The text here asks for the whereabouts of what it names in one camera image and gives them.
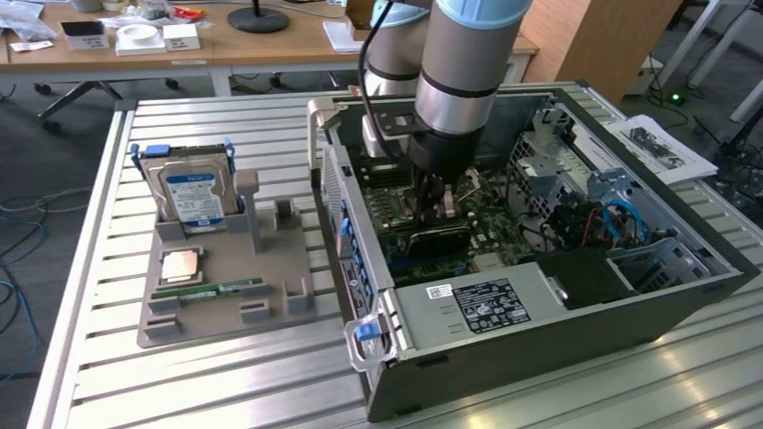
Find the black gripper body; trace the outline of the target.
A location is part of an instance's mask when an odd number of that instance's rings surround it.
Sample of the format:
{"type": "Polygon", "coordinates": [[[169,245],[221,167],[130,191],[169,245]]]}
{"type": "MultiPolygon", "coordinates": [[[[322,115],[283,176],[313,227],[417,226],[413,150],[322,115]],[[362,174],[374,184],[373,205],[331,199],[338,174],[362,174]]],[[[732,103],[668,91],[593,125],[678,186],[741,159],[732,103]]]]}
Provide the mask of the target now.
{"type": "Polygon", "coordinates": [[[481,129],[466,134],[418,131],[409,137],[406,155],[428,175],[456,182],[474,161],[480,139],[481,129]]]}

